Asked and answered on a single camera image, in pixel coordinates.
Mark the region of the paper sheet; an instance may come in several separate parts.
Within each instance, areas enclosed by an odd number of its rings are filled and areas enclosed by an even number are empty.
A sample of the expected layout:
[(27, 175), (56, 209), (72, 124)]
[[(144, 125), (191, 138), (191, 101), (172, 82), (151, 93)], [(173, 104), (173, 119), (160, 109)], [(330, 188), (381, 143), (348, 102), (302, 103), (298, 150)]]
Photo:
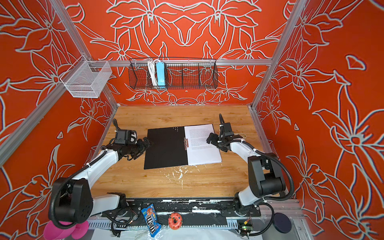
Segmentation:
[(215, 132), (212, 124), (185, 126), (184, 130), (189, 166), (222, 162), (219, 149), (207, 143), (209, 135)]

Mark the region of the grey clip folder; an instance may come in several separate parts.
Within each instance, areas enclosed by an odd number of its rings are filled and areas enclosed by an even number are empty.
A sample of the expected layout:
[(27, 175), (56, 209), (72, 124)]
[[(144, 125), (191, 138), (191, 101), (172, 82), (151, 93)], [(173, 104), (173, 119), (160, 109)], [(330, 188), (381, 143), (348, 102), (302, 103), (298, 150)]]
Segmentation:
[(148, 130), (152, 145), (145, 153), (145, 170), (189, 166), (184, 127)]

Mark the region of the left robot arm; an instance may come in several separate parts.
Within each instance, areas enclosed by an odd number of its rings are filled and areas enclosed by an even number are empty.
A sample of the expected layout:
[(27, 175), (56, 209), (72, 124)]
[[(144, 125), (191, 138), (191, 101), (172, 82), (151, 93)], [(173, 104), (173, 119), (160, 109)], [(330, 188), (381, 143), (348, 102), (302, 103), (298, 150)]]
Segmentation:
[(69, 229), (84, 223), (90, 216), (108, 211), (128, 211), (126, 197), (122, 193), (108, 193), (93, 197), (91, 189), (97, 180), (123, 158), (136, 160), (151, 142), (144, 137), (139, 139), (137, 132), (123, 130), (113, 120), (115, 137), (101, 147), (101, 152), (80, 170), (67, 178), (57, 179), (52, 188), (49, 219), (59, 229)]

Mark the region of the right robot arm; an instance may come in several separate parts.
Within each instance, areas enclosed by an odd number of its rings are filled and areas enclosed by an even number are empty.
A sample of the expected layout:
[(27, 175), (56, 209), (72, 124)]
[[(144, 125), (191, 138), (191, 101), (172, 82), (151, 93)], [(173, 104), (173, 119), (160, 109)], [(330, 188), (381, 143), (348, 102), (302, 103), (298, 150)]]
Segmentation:
[(237, 215), (244, 216), (252, 206), (268, 200), (286, 201), (293, 197), (294, 180), (277, 155), (257, 150), (245, 139), (236, 135), (230, 123), (219, 114), (220, 133), (211, 133), (207, 143), (223, 152), (233, 152), (248, 165), (249, 186), (235, 194), (230, 207)]

